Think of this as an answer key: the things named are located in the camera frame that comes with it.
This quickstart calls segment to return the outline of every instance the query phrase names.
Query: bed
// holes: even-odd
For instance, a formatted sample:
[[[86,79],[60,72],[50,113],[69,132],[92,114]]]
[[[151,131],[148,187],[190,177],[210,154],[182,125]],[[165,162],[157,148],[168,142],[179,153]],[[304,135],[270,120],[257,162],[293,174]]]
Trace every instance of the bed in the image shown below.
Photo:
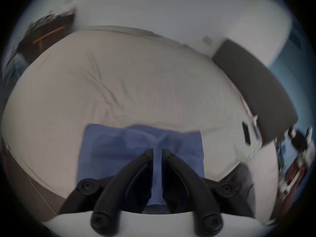
[[[253,114],[258,115],[256,130]],[[33,210],[42,222],[76,187],[88,124],[200,131],[205,177],[219,181],[241,162],[248,164],[257,187],[256,217],[265,221],[277,194],[271,142],[297,119],[279,82],[230,40],[212,60],[151,32],[95,26],[65,37],[28,67],[9,97],[1,130],[11,165],[27,177],[34,194],[46,194],[50,216]],[[260,168],[265,155],[269,166]],[[263,180],[265,174],[270,177]],[[267,180],[276,183],[268,188]],[[11,182],[18,189],[18,177],[11,176]],[[265,203],[272,204],[271,212]]]

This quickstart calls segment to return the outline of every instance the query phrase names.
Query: chair leg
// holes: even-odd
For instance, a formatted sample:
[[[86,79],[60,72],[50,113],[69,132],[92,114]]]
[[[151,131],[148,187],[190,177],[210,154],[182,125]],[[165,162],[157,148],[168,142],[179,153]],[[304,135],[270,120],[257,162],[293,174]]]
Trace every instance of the chair leg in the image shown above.
[[[40,51],[40,53],[43,53],[43,51],[44,51],[42,40],[39,41],[39,51]]]

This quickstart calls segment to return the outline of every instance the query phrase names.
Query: wooden chair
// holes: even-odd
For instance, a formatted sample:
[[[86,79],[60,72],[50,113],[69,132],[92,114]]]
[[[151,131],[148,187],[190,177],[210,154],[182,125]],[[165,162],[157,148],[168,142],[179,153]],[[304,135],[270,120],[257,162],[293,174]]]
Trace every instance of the wooden chair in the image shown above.
[[[57,29],[45,34],[44,36],[34,40],[32,44],[38,43],[39,44],[39,51],[40,51],[40,53],[44,52],[43,40],[46,39],[47,37],[55,34],[55,33],[60,32],[60,31],[61,31],[62,37],[64,38],[65,37],[65,27],[66,26],[59,27],[59,28],[57,28]]]

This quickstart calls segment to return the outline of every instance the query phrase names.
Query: headboard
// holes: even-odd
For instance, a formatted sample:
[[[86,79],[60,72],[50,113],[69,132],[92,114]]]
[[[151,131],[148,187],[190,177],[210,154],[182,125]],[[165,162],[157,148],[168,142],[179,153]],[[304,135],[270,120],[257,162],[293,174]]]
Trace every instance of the headboard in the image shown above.
[[[285,89],[257,58],[231,40],[225,40],[212,58],[236,85],[253,115],[262,145],[274,140],[298,121]]]

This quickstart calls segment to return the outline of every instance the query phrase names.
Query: dark gray cushion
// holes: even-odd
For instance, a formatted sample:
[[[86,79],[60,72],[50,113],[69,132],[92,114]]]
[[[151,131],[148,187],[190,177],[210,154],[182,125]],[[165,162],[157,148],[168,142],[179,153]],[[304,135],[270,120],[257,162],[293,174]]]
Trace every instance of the dark gray cushion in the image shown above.
[[[238,164],[238,166],[234,168],[229,175],[224,177],[222,181],[233,182],[237,186],[238,192],[247,201],[253,214],[256,213],[254,183],[252,181],[250,171],[245,164]]]
[[[247,50],[228,39],[212,59],[239,89],[252,114],[258,115],[263,145],[284,134],[298,121],[285,89]]]

